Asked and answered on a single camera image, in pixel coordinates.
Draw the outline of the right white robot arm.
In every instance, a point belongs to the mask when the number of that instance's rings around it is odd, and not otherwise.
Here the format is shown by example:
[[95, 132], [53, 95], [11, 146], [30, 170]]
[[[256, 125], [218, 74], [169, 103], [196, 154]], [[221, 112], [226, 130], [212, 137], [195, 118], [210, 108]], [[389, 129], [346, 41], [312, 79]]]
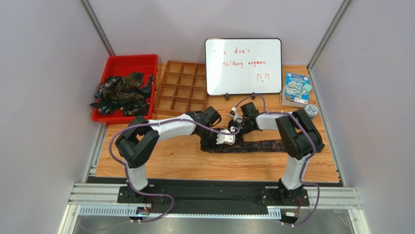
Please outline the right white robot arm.
[[278, 131], [281, 143], [288, 154], [285, 172], [276, 189], [276, 199], [282, 204], [297, 202], [304, 188], [304, 174], [309, 160], [324, 148], [322, 137], [304, 109], [289, 112], [260, 113], [253, 102], [230, 111], [228, 127], [239, 128], [239, 134], [252, 131]]

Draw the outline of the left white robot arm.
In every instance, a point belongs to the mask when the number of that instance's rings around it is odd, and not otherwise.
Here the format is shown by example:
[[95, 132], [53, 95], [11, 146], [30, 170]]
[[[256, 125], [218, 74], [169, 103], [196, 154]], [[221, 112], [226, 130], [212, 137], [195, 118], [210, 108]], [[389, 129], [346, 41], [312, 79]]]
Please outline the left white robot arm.
[[118, 162], [123, 166], [127, 177], [127, 185], [121, 194], [137, 199], [138, 202], [150, 200], [155, 195], [148, 189], [146, 163], [157, 143], [175, 137], [197, 135], [203, 143], [217, 146], [218, 138], [228, 135], [213, 127], [221, 119], [213, 107], [162, 120], [136, 117], [128, 127], [112, 138], [121, 156]]

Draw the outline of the dark paisley tie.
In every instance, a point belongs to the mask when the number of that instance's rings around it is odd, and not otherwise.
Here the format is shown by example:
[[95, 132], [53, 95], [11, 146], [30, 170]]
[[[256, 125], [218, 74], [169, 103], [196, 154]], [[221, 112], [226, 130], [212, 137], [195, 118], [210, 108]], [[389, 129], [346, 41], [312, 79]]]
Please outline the dark paisley tie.
[[261, 141], [239, 141], [233, 145], [219, 144], [206, 145], [201, 144], [201, 151], [213, 154], [242, 154], [242, 153], [285, 153], [283, 142], [280, 139], [276, 140], [261, 140]]

